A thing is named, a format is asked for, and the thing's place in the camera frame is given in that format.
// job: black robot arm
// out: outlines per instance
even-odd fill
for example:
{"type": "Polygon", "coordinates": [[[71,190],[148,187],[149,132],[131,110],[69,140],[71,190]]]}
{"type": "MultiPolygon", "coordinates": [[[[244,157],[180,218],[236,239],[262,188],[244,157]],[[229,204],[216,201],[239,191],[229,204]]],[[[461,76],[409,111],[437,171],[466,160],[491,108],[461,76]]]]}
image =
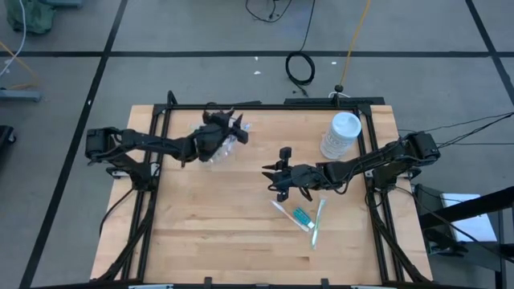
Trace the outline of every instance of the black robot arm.
{"type": "Polygon", "coordinates": [[[204,112],[204,125],[186,137],[175,140],[159,136],[150,136],[133,129],[98,128],[89,129],[86,138],[86,157],[91,163],[108,162],[113,168],[107,172],[114,177],[125,173],[133,181],[134,189],[150,189],[155,168],[133,160],[127,155],[134,149],[165,153],[182,163],[197,158],[208,161],[222,146],[228,136],[235,136],[243,144],[248,142],[248,133],[241,129],[243,115],[232,119],[234,111],[204,112]]]}
{"type": "Polygon", "coordinates": [[[275,173],[263,172],[272,181],[269,190],[277,192],[277,201],[288,199],[289,188],[297,187],[309,201],[309,190],[333,189],[337,193],[346,192],[349,181],[359,173],[369,172],[373,176],[373,187],[378,190],[390,190],[396,184],[396,178],[407,171],[419,173],[417,167],[430,165],[437,161],[440,153],[432,136],[424,132],[413,132],[405,137],[386,144],[383,148],[350,161],[330,161],[311,165],[289,165],[291,148],[280,150],[280,161],[274,165],[265,165],[263,169],[275,170],[275,173]]]}

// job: white cup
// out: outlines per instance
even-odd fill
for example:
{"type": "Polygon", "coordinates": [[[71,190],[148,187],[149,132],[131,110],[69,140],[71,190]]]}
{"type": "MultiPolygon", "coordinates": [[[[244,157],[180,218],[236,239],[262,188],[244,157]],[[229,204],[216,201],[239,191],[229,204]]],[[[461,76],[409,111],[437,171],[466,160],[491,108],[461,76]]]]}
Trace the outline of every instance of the white cup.
{"type": "Polygon", "coordinates": [[[339,112],[321,140],[320,150],[329,160],[338,160],[361,133],[361,121],[354,114],[339,112]]]}

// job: yellow cable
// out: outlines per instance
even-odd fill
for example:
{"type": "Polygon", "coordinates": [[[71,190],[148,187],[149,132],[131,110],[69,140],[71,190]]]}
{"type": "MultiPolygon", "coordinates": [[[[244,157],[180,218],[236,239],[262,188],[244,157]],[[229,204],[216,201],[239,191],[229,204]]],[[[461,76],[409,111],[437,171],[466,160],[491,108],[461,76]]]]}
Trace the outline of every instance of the yellow cable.
{"type": "Polygon", "coordinates": [[[348,54],[346,55],[345,69],[343,70],[343,76],[341,77],[340,85],[343,85],[343,83],[346,80],[346,72],[348,70],[348,66],[350,63],[350,56],[352,54],[353,45],[355,44],[355,40],[357,40],[357,36],[359,35],[359,31],[361,30],[362,23],[364,22],[364,18],[368,14],[370,3],[371,3],[371,0],[368,0],[368,2],[366,3],[366,7],[364,8],[364,11],[362,12],[361,21],[359,22],[359,26],[357,26],[357,29],[355,30],[355,33],[353,34],[352,42],[350,43],[350,48],[348,49],[348,54]]]}
{"type": "Polygon", "coordinates": [[[14,59],[16,59],[16,61],[18,61],[18,63],[20,63],[23,67],[25,67],[25,69],[27,71],[29,71],[29,73],[32,75],[32,77],[35,80],[35,83],[18,84],[18,85],[14,85],[14,86],[10,87],[9,89],[25,89],[25,88],[38,87],[39,86],[39,77],[38,77],[38,75],[35,72],[33,72],[32,69],[23,62],[23,60],[21,60],[18,57],[15,57],[13,51],[11,51],[9,48],[7,48],[7,46],[2,41],[0,41],[0,46],[2,46],[3,49],[5,51],[7,51],[12,57],[14,57],[14,59]]]}

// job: gray floor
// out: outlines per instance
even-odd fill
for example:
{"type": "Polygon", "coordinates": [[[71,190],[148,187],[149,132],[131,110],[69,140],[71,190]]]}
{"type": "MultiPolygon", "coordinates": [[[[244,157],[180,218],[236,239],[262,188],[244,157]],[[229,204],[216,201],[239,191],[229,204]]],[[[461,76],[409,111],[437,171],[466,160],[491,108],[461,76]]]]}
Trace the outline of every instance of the gray floor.
{"type": "MultiPolygon", "coordinates": [[[[29,36],[27,51],[102,51],[119,0],[89,0],[80,10],[59,10],[48,35],[29,36]]],[[[255,11],[271,9],[253,0],[255,11]]],[[[277,2],[278,10],[285,1],[277,2]]],[[[275,24],[255,22],[240,0],[129,0],[114,51],[292,51],[301,46],[310,0],[293,1],[275,24]]],[[[305,49],[348,49],[364,1],[319,1],[305,49]]],[[[514,51],[514,3],[475,1],[498,51],[514,51]]],[[[0,5],[0,19],[5,18],[0,5]]],[[[3,22],[0,40],[17,47],[21,35],[3,22]]],[[[464,0],[374,0],[357,51],[486,51],[464,0]]],[[[514,75],[514,59],[501,59],[514,75]]],[[[13,125],[18,142],[0,173],[0,279],[19,285],[75,131],[99,58],[24,58],[41,78],[41,103],[0,103],[0,124],[13,125]]],[[[325,97],[341,77],[344,58],[316,57],[316,78],[307,87],[325,97]]],[[[304,64],[292,62],[302,76],[304,64]]],[[[1,86],[29,75],[14,64],[1,86]]],[[[123,128],[134,104],[262,100],[279,104],[296,89],[282,57],[110,58],[87,128],[123,128]]],[[[345,92],[383,96],[393,105],[399,128],[424,129],[512,111],[512,101],[489,58],[352,58],[345,92]]],[[[469,142],[513,142],[514,120],[505,120],[469,142]]],[[[437,141],[476,128],[469,124],[434,133],[437,141]]],[[[63,200],[33,285],[88,280],[98,225],[112,180],[101,165],[86,166],[81,143],[63,200]]],[[[514,152],[508,146],[451,146],[416,181],[457,193],[488,193],[512,185],[514,152]]],[[[512,241],[511,212],[505,233],[512,241]]],[[[458,260],[430,257],[436,280],[493,287],[490,271],[458,260]]]]}

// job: wooden table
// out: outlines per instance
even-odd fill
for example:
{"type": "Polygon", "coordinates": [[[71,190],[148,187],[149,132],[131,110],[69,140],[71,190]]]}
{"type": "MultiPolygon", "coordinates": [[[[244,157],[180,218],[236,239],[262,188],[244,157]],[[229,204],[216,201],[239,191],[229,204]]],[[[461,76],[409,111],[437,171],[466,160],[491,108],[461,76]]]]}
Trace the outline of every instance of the wooden table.
{"type": "MultiPolygon", "coordinates": [[[[148,132],[152,106],[134,106],[128,127],[148,132]]],[[[398,138],[390,106],[372,106],[379,147],[398,138]]],[[[314,218],[320,196],[328,199],[322,213],[316,250],[310,235],[280,213],[270,200],[270,181],[263,165],[279,160],[279,149],[292,147],[292,165],[327,161],[320,140],[336,111],[243,111],[251,123],[250,141],[216,165],[195,161],[180,169],[180,162],[165,157],[157,197],[146,283],[380,284],[369,211],[364,203],[362,176],[355,176],[344,196],[312,191],[313,202],[291,189],[286,210],[301,206],[314,218]]],[[[192,132],[202,122],[201,111],[173,111],[168,137],[192,132]]],[[[366,151],[370,151],[362,120],[366,151]]],[[[130,155],[142,161],[143,152],[130,155]]],[[[358,157],[357,142],[343,160],[358,157]]],[[[109,207],[129,188],[128,179],[114,181],[109,207]]],[[[398,186],[409,189],[408,181],[398,186]]],[[[92,277],[107,270],[127,242],[136,194],[120,206],[104,225],[92,277]]],[[[401,191],[389,194],[400,247],[429,279],[431,272],[412,197],[401,191]]],[[[385,254],[394,279],[389,247],[385,254]]],[[[140,249],[135,250],[131,276],[135,276],[140,249]]]]}

